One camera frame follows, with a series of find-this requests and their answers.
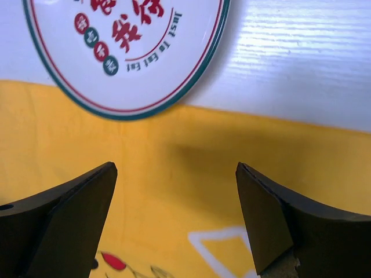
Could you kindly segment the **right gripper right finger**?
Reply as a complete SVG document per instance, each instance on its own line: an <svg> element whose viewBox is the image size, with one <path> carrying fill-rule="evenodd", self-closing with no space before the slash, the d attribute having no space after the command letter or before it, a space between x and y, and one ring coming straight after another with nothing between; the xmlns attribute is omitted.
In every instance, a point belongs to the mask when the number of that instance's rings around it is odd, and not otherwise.
<svg viewBox="0 0 371 278"><path fill-rule="evenodd" d="M259 276L370 276L368 215L312 200L244 163L236 180Z"/></svg>

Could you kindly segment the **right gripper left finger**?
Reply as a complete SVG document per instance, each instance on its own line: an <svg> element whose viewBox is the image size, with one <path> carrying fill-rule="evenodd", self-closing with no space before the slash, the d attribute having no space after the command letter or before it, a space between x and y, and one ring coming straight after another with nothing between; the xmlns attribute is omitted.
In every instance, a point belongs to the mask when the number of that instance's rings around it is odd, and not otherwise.
<svg viewBox="0 0 371 278"><path fill-rule="evenodd" d="M1 277L89 277L116 181L107 162L1 205Z"/></svg>

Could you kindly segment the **round patterned plate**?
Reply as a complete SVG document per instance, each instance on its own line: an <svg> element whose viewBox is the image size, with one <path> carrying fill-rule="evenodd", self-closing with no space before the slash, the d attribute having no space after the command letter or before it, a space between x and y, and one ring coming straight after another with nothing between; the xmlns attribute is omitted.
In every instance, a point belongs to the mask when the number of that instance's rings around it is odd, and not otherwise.
<svg viewBox="0 0 371 278"><path fill-rule="evenodd" d="M229 1L24 1L28 29L55 84L113 120L171 107L211 62Z"/></svg>

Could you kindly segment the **yellow Pikachu cloth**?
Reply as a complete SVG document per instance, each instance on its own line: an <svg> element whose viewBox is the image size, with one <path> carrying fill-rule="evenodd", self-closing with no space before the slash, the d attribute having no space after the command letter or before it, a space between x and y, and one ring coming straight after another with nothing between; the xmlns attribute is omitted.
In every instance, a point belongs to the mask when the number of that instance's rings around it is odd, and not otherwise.
<svg viewBox="0 0 371 278"><path fill-rule="evenodd" d="M255 277L239 162L319 202L370 213L370 135L178 105L116 122L58 88L1 82L1 203L107 161L118 179L92 277Z"/></svg>

